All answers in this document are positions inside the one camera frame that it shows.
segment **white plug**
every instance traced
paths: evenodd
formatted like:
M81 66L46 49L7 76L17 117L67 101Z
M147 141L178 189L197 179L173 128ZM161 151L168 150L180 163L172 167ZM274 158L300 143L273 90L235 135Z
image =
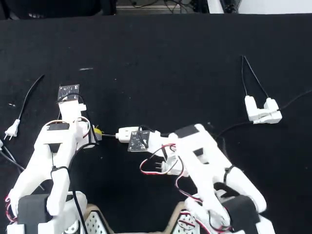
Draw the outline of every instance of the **white plug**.
M137 130L138 126L119 128L118 133L116 133L116 139L118 139L121 143L129 143L131 138L131 132L136 132Z
M275 99L267 98L264 108L258 109L257 104L252 96L245 96L245 105L249 121L254 124L258 123L278 123L282 119L282 114L278 110Z
M14 123L12 124L11 127L9 127L4 133L5 133L5 137L4 140L6 139L7 136L10 137L9 140L11 140L12 137L17 137L18 135L18 129L19 129L19 124L20 124L20 120L16 119L14 121Z

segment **yellow object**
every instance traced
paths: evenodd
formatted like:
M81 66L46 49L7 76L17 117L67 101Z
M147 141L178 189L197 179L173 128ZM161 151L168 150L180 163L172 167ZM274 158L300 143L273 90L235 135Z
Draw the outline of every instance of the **yellow object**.
M102 131L100 129L98 129L98 128L94 129L94 133L102 135Z

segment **black table surface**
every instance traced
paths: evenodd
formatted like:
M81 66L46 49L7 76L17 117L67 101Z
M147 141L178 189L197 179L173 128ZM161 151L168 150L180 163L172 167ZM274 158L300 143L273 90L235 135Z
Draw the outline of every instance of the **black table surface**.
M312 88L311 21L312 15L2 21L0 133L17 118L33 81L46 74L26 107L18 137L5 142L23 165L42 125L58 116L60 84L80 84L92 122L108 134L123 126L147 124L170 132L194 123L217 134L247 120L240 55L247 56L280 106ZM265 97L247 68L246 80L262 106ZM312 95L299 99L278 124L240 127L224 136L232 163L264 195L263 215L277 234L311 228L311 101ZM164 230L185 199L174 187L174 176L139 172L146 156L105 139L75 159L73 183L100 207L115 232ZM17 176L16 168L0 158L1 197ZM184 189L193 190L189 181ZM3 212L2 230L7 223Z

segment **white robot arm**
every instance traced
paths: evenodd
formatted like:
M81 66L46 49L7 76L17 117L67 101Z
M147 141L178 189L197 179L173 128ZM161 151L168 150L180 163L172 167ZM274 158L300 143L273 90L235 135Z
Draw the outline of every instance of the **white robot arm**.
M77 93L78 85L63 86L61 89L66 91L65 94ZM20 174L6 198L11 205L13 216L18 217L17 223L8 225L8 234L25 234L26 230L31 234L61 234L79 220L78 210L72 199L73 194L68 191L68 171L53 170L68 168L79 148L89 142L95 142L93 134L90 133L90 121L81 116L81 111L86 110L85 105L79 104L77 95L70 97L59 103L62 120L48 122L41 129L26 169ZM53 181L49 195L31 195L48 179ZM86 196L81 192L76 194L84 213L87 206Z
M186 208L207 227L211 234L230 233L229 227L231 231L238 234L274 234L272 223L259 215L267 207L263 195L239 168L231 164L201 124L177 130L169 137L161 137L159 132L150 132L147 151L153 153L166 144L174 144L175 152L166 149L168 158L162 163L161 170L165 172L168 168L172 168L172 174L183 173L185 176L190 176L197 187L197 196L202 201L202 205L189 197L186 199ZM156 155L165 157L163 151L157 151ZM218 182L240 195L236 199L226 201L229 206L246 206L247 211L252 214L238 214L235 210L227 210L214 188ZM239 216L244 219L249 215L255 217L255 214L256 221L253 224L255 229L251 231L248 228L240 229L244 228L244 221L238 221ZM242 222L243 226L236 225L237 222ZM219 226L226 228L217 230L215 227Z

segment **black circuit board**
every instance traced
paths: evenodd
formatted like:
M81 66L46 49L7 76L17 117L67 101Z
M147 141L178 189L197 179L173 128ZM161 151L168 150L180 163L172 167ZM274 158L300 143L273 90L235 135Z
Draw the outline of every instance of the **black circuit board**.
M60 86L58 88L58 100L60 100L63 96L71 93L79 93L79 84ZM78 100L78 95L69 95L65 97L62 101L73 101Z
M140 131L140 136L142 140L148 145L148 140L150 138L150 131L144 130ZM131 132L131 137L128 145L128 151L129 152L143 152L147 151L147 148L145 148L144 144L141 142L140 138L138 137L137 132Z

